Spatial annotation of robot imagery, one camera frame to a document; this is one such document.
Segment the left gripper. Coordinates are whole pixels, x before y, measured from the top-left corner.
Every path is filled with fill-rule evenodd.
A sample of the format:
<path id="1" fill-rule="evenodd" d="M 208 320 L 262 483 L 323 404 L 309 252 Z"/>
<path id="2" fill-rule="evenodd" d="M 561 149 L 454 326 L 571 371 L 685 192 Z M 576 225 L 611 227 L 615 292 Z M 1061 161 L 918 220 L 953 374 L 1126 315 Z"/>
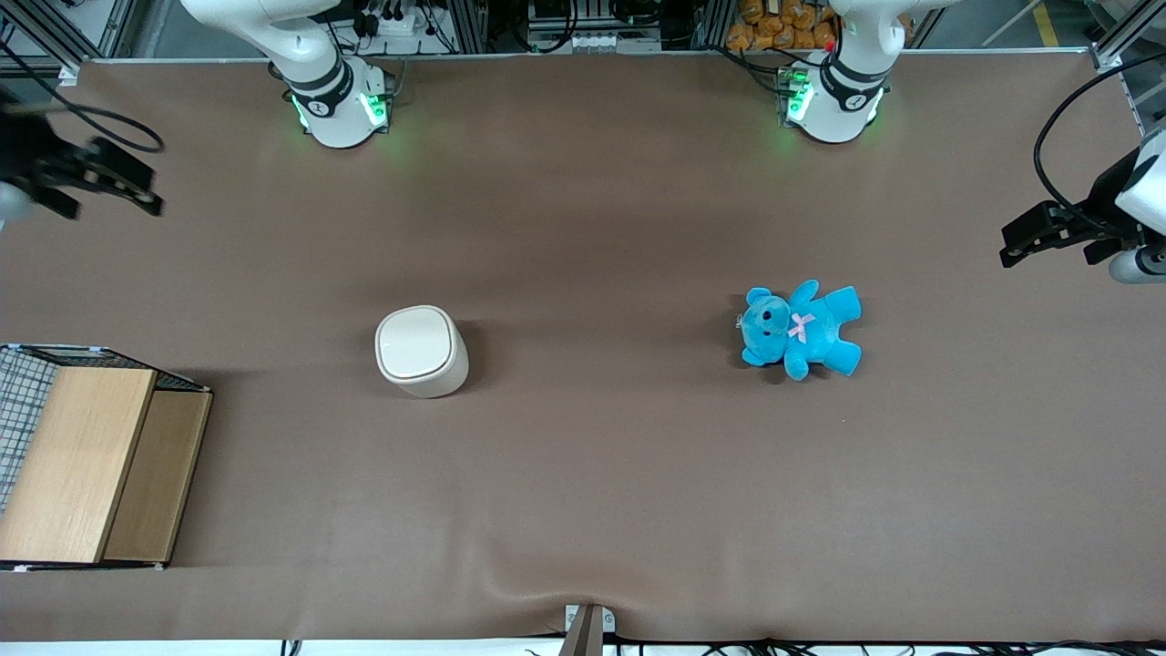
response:
<path id="1" fill-rule="evenodd" d="M 1140 144 L 1094 181 L 1084 200 L 1088 216 L 1103 225 L 1107 240 L 1083 249 L 1087 264 L 1128 251 L 1131 242 L 1163 241 L 1165 230 L 1165 128 L 1158 124 Z M 1040 202 L 1002 228 L 999 260 L 1005 269 L 1042 251 L 1094 240 L 1094 227 L 1058 202 Z"/>

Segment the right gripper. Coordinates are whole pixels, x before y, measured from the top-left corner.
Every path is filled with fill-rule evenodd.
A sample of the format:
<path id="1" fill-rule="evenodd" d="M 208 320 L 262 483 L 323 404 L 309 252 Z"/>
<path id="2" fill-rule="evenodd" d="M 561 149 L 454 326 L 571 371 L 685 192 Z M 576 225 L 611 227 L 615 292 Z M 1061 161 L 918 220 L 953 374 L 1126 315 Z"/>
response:
<path id="1" fill-rule="evenodd" d="M 58 188 L 104 192 L 127 200 L 148 216 L 162 216 L 164 200 L 154 190 L 155 170 L 114 144 L 92 137 L 75 144 L 59 137 L 45 119 L 48 107 L 3 101 L 1 179 L 3 198 L 22 193 L 66 220 L 78 220 L 80 204 Z"/>

